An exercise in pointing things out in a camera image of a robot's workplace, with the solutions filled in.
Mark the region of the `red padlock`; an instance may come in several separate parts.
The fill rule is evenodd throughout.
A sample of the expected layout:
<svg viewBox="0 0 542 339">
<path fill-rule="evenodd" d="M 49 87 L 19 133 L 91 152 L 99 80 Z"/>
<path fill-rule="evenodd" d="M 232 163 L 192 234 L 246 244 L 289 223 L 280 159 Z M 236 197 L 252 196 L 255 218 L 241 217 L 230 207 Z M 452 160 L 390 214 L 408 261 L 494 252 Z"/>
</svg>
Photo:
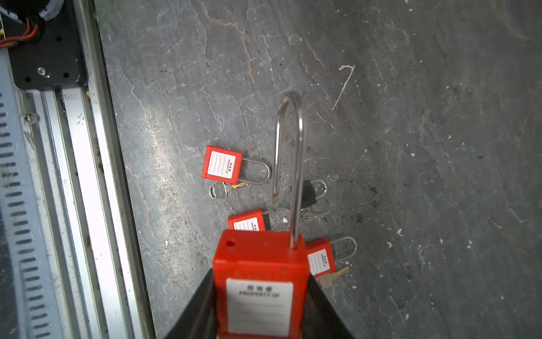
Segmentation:
<svg viewBox="0 0 542 339">
<path fill-rule="evenodd" d="M 343 257 L 335 257 L 333 245 L 340 242 L 349 241 L 353 244 L 353 250 L 350 254 Z M 350 259 L 357 253 L 358 243 L 350 236 L 341 237 L 336 240 L 327 240 L 320 238 L 306 243 L 307 257 L 309 260 L 310 272 L 314 278 L 319 278 L 328 273 L 334 273 L 337 270 L 336 264 Z"/>
<path fill-rule="evenodd" d="M 213 261 L 219 338 L 300 338 L 310 268 L 299 234 L 306 153 L 301 96 L 285 94 L 276 121 L 272 207 L 279 203 L 280 157 L 287 108 L 296 113 L 297 141 L 288 232 L 225 230 Z"/>
<path fill-rule="evenodd" d="M 271 215 L 278 215 L 278 225 L 271 226 Z M 256 231 L 256 232 L 282 232 L 289 228 L 291 211 L 286 207 L 277 210 L 262 210 L 257 208 L 247 212 L 229 216 L 227 219 L 230 230 Z"/>
<path fill-rule="evenodd" d="M 252 162 L 264 166 L 266 177 L 261 181 L 241 177 L 242 162 Z M 244 158 L 242 153 L 208 145 L 201 176 L 203 179 L 232 185 L 239 184 L 240 182 L 262 185 L 270 179 L 271 168 L 265 162 Z"/>
</svg>

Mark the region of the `brass key on table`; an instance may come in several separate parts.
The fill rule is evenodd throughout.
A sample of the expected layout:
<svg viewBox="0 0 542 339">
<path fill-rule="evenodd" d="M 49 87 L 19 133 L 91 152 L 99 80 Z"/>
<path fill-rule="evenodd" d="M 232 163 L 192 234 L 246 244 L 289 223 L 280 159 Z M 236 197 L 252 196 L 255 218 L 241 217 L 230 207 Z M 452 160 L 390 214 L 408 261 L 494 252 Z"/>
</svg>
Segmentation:
<svg viewBox="0 0 542 339">
<path fill-rule="evenodd" d="M 334 285 L 334 282 L 341 276 L 346 273 L 348 273 L 350 270 L 349 266 L 340 268 L 339 270 L 333 272 L 333 273 L 327 273 L 325 275 L 322 275 L 317 279 L 318 284 L 321 288 L 331 288 Z"/>
</svg>

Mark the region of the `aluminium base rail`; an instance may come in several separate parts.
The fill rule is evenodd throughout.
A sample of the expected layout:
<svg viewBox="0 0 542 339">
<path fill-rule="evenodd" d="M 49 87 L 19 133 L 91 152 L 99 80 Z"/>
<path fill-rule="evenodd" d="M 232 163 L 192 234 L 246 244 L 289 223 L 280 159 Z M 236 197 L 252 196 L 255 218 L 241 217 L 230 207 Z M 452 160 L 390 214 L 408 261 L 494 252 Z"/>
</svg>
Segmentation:
<svg viewBox="0 0 542 339">
<path fill-rule="evenodd" d="M 58 338 L 154 338 L 93 4 L 72 2 L 87 83 L 18 92 Z"/>
</svg>

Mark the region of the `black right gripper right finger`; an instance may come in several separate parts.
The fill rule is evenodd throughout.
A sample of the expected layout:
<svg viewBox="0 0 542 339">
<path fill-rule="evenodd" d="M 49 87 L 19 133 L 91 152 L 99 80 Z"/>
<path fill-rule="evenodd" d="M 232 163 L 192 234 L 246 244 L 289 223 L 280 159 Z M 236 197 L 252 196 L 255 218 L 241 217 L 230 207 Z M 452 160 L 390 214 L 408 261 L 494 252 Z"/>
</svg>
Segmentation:
<svg viewBox="0 0 542 339">
<path fill-rule="evenodd" d="M 306 292 L 302 338 L 354 338 L 312 275 Z"/>
</svg>

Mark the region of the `silver key on table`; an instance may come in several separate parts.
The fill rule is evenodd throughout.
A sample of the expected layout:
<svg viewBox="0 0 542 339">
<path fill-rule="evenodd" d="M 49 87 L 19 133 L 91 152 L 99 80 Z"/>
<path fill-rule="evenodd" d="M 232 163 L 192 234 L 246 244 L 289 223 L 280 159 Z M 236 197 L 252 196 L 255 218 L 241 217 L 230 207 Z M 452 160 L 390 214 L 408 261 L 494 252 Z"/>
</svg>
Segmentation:
<svg viewBox="0 0 542 339">
<path fill-rule="evenodd" d="M 248 186 L 248 183 L 241 182 L 240 184 L 229 184 L 225 182 L 216 182 L 210 187 L 210 196 L 213 199 L 226 199 L 229 193 L 245 186 Z"/>
</svg>

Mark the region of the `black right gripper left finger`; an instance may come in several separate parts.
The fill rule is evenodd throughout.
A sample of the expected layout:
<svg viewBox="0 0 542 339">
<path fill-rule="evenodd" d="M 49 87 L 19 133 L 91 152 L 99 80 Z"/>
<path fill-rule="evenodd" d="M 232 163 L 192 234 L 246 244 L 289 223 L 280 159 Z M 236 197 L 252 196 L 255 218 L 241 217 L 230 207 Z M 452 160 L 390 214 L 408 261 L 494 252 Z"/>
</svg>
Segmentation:
<svg viewBox="0 0 542 339">
<path fill-rule="evenodd" d="M 165 338 L 217 338 L 215 281 L 210 269 Z"/>
</svg>

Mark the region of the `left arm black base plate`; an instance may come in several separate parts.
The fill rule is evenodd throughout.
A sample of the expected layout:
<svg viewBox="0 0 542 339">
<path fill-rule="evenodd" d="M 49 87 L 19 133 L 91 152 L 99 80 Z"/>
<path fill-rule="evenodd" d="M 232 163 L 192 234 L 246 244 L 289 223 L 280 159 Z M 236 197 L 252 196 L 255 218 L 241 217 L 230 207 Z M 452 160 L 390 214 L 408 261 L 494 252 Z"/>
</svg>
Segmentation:
<svg viewBox="0 0 542 339">
<path fill-rule="evenodd" d="M 14 83 L 22 90 L 87 83 L 72 1 L 2 1 L 1 23 Z"/>
</svg>

